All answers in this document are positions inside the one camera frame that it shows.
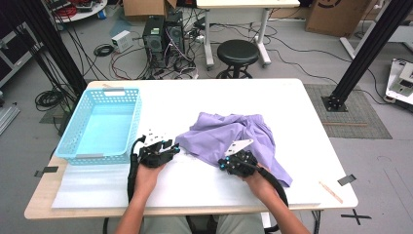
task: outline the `hand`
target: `hand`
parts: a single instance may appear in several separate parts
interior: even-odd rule
[[[248,184],[249,189],[255,197],[262,202],[265,202],[266,199],[272,198],[274,195],[278,196],[273,185],[271,185],[271,183],[257,171],[255,171],[252,175],[245,177],[243,180]]]
[[[137,168],[133,198],[135,196],[140,196],[141,198],[147,199],[151,195],[156,186],[158,174],[165,167],[165,165],[166,164],[163,164],[159,168],[147,168],[142,164],[139,164],[139,167]]]

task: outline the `plastic basket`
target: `plastic basket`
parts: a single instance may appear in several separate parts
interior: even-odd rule
[[[71,165],[128,163],[140,109],[137,88],[85,90],[55,155]]]

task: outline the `computer tower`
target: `computer tower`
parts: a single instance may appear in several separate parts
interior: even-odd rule
[[[182,12],[169,12],[169,15],[165,21],[167,28],[167,41],[173,43],[169,45],[170,53],[172,55],[179,55],[179,50],[185,55],[185,43],[183,40],[183,19]]]
[[[143,43],[151,68],[165,68],[168,65],[169,50],[167,50],[164,23],[164,16],[149,16],[143,29]]]

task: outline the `desk leg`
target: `desk leg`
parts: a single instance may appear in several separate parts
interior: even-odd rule
[[[206,69],[213,67],[212,48],[209,41],[209,9],[206,10],[206,37],[204,38],[204,49],[206,52]]]
[[[267,27],[267,19],[269,15],[270,15],[270,9],[269,8],[264,9],[262,13],[259,35],[258,37],[255,37],[255,43],[257,44],[259,53],[264,62],[263,66],[271,64],[270,57],[268,56],[267,50],[265,49],[264,43],[263,43],[264,35],[265,35],[265,28]]]
[[[314,234],[319,234],[319,224],[321,223],[321,211],[312,211],[314,218]]]

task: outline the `black stool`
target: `black stool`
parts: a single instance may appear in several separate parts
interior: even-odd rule
[[[217,53],[219,59],[225,62],[228,68],[221,71],[216,78],[240,78],[240,73],[244,74],[241,78],[252,78],[246,69],[258,61],[259,52],[254,44],[244,40],[230,40],[219,45]]]

